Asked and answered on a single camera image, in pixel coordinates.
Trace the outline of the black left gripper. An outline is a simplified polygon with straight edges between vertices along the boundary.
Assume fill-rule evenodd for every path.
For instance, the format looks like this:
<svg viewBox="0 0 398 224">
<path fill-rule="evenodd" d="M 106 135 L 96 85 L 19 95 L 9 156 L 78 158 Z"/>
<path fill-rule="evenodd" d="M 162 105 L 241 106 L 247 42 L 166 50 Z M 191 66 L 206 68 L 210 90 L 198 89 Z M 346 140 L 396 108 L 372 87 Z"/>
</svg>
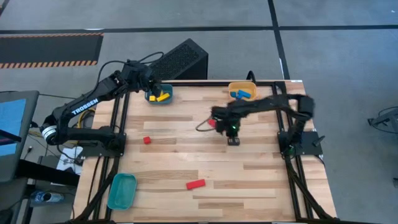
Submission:
<svg viewBox="0 0 398 224">
<path fill-rule="evenodd" d="M 150 95 L 157 96 L 162 91 L 162 84 L 156 81 L 151 68 L 136 62 L 132 68 L 132 89 L 150 90 Z"/>
</svg>

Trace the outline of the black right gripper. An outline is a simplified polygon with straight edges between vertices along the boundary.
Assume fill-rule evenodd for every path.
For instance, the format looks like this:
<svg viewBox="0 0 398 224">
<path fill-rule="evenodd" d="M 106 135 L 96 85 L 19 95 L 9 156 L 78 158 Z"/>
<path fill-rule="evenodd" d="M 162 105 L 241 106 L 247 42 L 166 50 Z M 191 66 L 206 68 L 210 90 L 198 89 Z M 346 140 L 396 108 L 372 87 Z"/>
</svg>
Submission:
<svg viewBox="0 0 398 224">
<path fill-rule="evenodd" d="M 240 122 L 242 118 L 242 110 L 237 108 L 224 108 L 213 106 L 211 108 L 211 117 L 213 119 L 221 119 L 220 123 L 216 123 L 216 132 L 227 137 L 238 137 Z"/>
</svg>

